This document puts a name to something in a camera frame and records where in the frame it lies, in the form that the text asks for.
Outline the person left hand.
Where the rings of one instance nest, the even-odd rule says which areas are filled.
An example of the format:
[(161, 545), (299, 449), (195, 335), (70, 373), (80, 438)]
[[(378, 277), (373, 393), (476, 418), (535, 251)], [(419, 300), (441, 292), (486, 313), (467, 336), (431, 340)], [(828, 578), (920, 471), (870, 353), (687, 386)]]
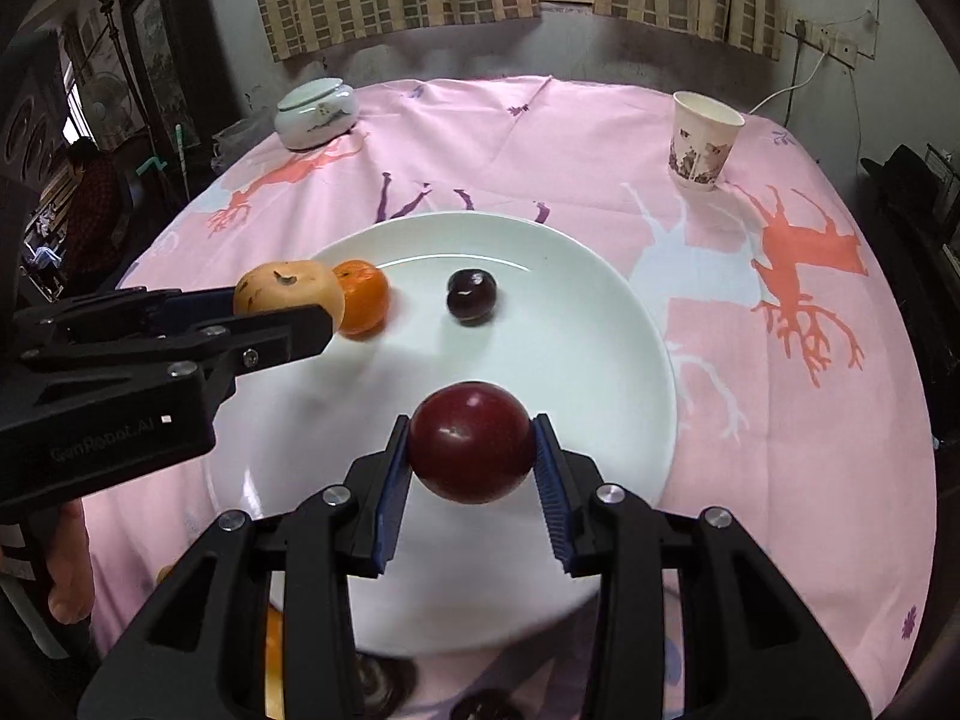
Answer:
[(93, 567), (85, 511), (79, 500), (62, 505), (47, 548), (47, 570), (52, 578), (49, 610), (60, 624), (76, 624), (94, 605)]

